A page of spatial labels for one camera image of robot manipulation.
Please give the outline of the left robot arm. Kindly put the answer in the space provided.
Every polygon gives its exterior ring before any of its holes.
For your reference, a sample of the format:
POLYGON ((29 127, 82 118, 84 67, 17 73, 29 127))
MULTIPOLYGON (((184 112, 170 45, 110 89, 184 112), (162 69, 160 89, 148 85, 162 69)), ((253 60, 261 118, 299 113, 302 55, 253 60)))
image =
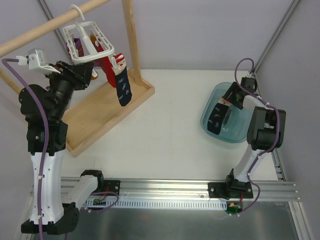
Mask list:
POLYGON ((48 88, 28 84, 19 93, 20 111, 27 122, 27 150, 33 164, 32 213, 21 225, 23 234, 62 235, 75 230, 80 209, 93 193, 105 190, 100 170, 85 170, 66 195, 61 195, 61 171, 68 125, 63 116, 73 93, 91 82, 94 63, 58 61, 46 74, 48 88))

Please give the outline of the navy santa sock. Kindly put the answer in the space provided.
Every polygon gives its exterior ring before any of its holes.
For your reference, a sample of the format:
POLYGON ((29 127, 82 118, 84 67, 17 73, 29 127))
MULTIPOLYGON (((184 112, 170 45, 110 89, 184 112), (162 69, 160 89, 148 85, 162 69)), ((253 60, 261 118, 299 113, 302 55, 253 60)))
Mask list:
POLYGON ((218 100, 207 120, 207 130, 209 132, 216 135, 220 134, 223 121, 231 105, 230 101, 224 97, 218 100))
POLYGON ((118 101, 122 107, 132 100, 131 85, 128 77, 126 58, 118 53, 111 58, 112 71, 115 77, 115 88, 118 101))

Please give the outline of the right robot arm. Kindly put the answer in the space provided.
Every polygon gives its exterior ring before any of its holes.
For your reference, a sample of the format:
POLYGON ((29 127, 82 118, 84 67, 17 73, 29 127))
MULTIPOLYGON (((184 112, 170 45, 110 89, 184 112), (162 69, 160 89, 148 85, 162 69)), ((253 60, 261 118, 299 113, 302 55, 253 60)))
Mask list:
POLYGON ((284 140, 287 113, 277 109, 256 94, 257 80, 253 76, 235 81, 222 97, 238 109, 252 110, 246 140, 247 149, 238 165, 222 184, 222 197, 252 199, 251 175, 267 153, 280 148, 284 140))

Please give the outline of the white plastic clip hanger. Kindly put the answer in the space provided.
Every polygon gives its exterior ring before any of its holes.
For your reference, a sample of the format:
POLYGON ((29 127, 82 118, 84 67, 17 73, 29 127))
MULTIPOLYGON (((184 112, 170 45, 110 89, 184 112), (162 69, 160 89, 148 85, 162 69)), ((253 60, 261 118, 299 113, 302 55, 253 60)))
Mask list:
POLYGON ((74 20, 73 24, 67 25, 62 29, 65 42, 69 41, 68 48, 73 62, 76 64, 80 64, 108 57, 109 61, 112 63, 112 57, 115 55, 115 48, 102 33, 97 24, 94 21, 85 21, 84 14, 77 5, 72 4, 69 8, 71 10, 75 10, 79 14, 79 17, 83 20, 83 22, 80 23, 74 20), (78 56, 77 50, 73 46, 74 31, 78 31, 82 47, 87 53, 87 55, 84 55, 83 57, 78 56), (98 51, 96 51, 94 45, 92 44, 90 35, 96 36, 96 39, 99 42, 98 51))

